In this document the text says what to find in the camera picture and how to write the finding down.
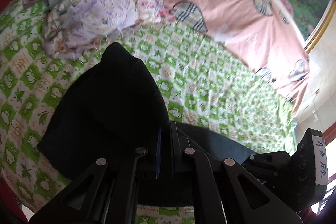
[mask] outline green and white patterned sheet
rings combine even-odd
[[[99,63],[109,43],[77,61],[54,60],[41,44],[47,0],[26,10],[19,0],[12,9],[0,16],[0,168],[19,200],[36,212],[69,183],[36,145],[66,90]],[[209,38],[176,23],[143,26],[118,42],[144,61],[172,120],[210,128],[257,152],[294,151],[292,106]],[[148,211],[139,211],[151,217],[148,223],[167,219],[159,208]],[[188,212],[171,223],[189,223]]]
[[[193,207],[154,207],[139,205],[135,224],[195,224]]]

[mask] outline wall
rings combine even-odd
[[[324,132],[336,122],[336,13],[309,57],[309,84],[296,116],[298,142],[307,128]],[[313,109],[319,117],[317,121]]]
[[[318,119],[315,119],[311,110],[310,115],[303,121],[299,121],[295,128],[296,139],[299,142],[305,134],[307,128],[326,131],[334,122],[336,122],[336,92],[318,109],[315,110]]]

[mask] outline floral pillow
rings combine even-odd
[[[99,48],[100,41],[116,30],[174,20],[162,0],[49,0],[49,4],[43,46],[53,58],[75,60],[86,50]]]

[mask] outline screw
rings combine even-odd
[[[105,165],[106,162],[107,161],[104,158],[99,158],[99,159],[96,160],[96,164],[99,165],[99,166]]]
[[[138,147],[135,149],[135,152],[138,154],[145,154],[147,152],[147,149],[145,147]]]
[[[191,147],[188,147],[184,150],[184,153],[188,154],[188,155],[192,155],[195,153],[195,149],[194,148],[191,148]]]
[[[227,158],[224,160],[224,163],[228,166],[233,166],[235,164],[235,160],[231,158]]]

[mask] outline gold picture frame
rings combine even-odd
[[[322,35],[326,31],[327,27],[329,26],[329,23],[336,11],[336,1],[332,0],[331,6],[329,10],[327,11],[327,14],[325,15],[325,18],[323,19],[323,22],[321,25],[318,27],[317,31],[313,35],[313,37],[310,39],[308,44],[305,46],[304,50],[307,53],[310,53],[312,49],[316,46],[316,44],[319,42],[321,39]]]

